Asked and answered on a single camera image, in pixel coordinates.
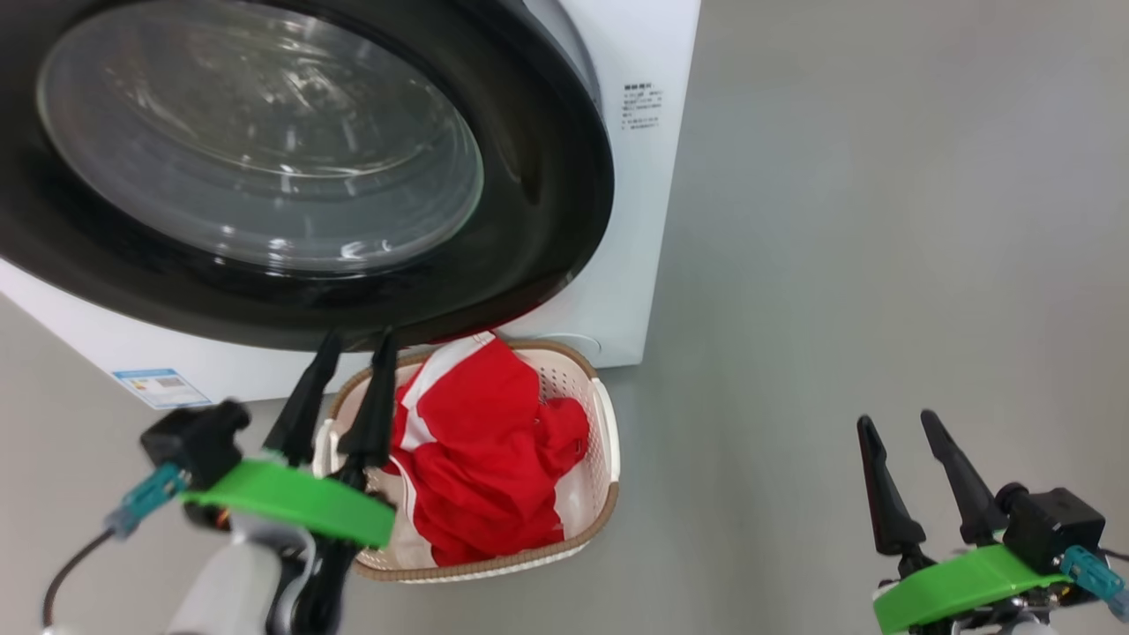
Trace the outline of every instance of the brown basket rim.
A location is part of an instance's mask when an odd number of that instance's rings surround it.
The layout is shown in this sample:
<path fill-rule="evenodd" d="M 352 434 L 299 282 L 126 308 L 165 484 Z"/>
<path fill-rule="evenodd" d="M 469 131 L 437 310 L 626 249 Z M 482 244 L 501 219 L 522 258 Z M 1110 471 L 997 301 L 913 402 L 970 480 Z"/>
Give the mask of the brown basket rim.
<path fill-rule="evenodd" d="M 564 346 L 560 342 L 550 340 L 514 340 L 506 342 L 514 350 L 551 350 L 553 353 L 559 353 L 576 362 L 580 368 L 584 369 L 588 379 L 596 379 L 596 369 L 592 364 L 579 353 Z M 396 367 L 402 368 L 404 366 L 411 366 L 414 364 L 422 364 L 431 356 L 434 351 L 418 353 L 414 355 L 405 355 L 396 362 Z M 341 386 L 341 390 L 334 397 L 333 402 L 330 405 L 329 416 L 331 419 L 336 420 L 338 412 L 341 411 L 341 406 L 344 403 L 345 398 L 358 384 L 369 379 L 373 375 L 371 368 L 365 368 L 349 377 L 348 381 Z M 548 547 L 541 547 L 540 549 L 530 549 L 527 551 L 522 551 L 520 554 L 515 554 L 513 556 L 502 556 L 500 558 L 493 558 L 491 560 L 485 560 L 481 563 L 470 563 L 465 565 L 449 566 L 449 567 L 429 567 L 429 568 L 404 568 L 395 571 L 386 571 L 373 568 L 368 565 L 361 564 L 360 562 L 353 563 L 353 569 L 369 580 L 376 580 L 378 582 L 415 582 L 423 580 L 443 580 L 447 577 L 457 577 L 464 575 L 476 575 L 482 573 L 488 573 L 491 571 L 498 571 L 504 568 L 509 568 L 514 566 L 520 566 L 530 564 L 536 560 L 549 558 L 558 554 L 563 554 L 576 549 L 577 547 L 583 547 L 585 543 L 590 541 L 597 533 L 599 533 L 607 521 L 612 517 L 612 512 L 615 511 L 615 503 L 620 497 L 620 484 L 612 482 L 607 487 L 607 498 L 604 499 L 604 507 L 599 511 L 599 515 L 596 520 L 592 522 L 588 529 L 581 531 L 574 538 L 558 542 L 555 545 L 550 545 Z"/>

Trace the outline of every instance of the energy label sticker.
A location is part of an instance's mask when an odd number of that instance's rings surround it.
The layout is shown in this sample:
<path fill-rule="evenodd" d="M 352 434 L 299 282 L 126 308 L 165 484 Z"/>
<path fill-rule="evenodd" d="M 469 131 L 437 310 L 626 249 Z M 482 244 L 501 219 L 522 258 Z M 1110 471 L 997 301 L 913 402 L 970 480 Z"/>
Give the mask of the energy label sticker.
<path fill-rule="evenodd" d="M 211 401 L 201 394 L 172 368 L 149 371 L 119 371 L 117 381 L 133 394 L 154 408 L 182 408 L 185 406 L 208 406 Z"/>

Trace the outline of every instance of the red clothing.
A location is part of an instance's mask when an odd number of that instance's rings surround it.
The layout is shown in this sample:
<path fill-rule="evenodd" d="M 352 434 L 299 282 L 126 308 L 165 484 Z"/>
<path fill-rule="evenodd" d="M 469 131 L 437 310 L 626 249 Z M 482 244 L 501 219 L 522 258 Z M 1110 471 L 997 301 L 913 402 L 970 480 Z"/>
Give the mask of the red clothing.
<path fill-rule="evenodd" d="M 473 350 L 460 341 L 464 357 L 436 351 L 397 391 L 392 440 L 417 490 L 415 529 L 439 566 L 562 541 L 554 487 L 588 450 L 579 402 L 542 405 L 537 372 L 501 340 L 476 336 Z M 452 362 L 438 377 L 427 372 Z"/>

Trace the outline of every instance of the blue connector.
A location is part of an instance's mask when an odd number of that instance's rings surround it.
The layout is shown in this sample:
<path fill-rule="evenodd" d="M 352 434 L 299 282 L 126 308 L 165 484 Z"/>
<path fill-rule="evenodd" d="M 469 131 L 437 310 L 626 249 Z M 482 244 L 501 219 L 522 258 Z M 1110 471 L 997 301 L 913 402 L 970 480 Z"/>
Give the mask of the blue connector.
<path fill-rule="evenodd" d="M 1126 581 L 1097 556 L 1075 545 L 1062 554 L 1059 569 L 1078 586 L 1097 595 L 1119 620 L 1129 621 L 1129 591 L 1126 591 Z"/>
<path fill-rule="evenodd" d="M 126 494 L 103 524 L 114 532 L 114 538 L 125 540 L 149 514 L 187 488 L 187 478 L 181 468 L 165 463 Z"/>

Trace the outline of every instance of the washing machine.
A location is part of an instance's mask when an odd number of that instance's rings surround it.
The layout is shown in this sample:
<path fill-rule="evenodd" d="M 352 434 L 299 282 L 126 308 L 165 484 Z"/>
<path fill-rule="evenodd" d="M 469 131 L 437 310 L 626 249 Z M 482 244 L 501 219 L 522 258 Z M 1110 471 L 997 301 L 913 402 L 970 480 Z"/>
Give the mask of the washing machine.
<path fill-rule="evenodd" d="M 330 330 L 640 362 L 698 0 L 53 0 L 0 20 L 0 292 L 155 408 Z"/>

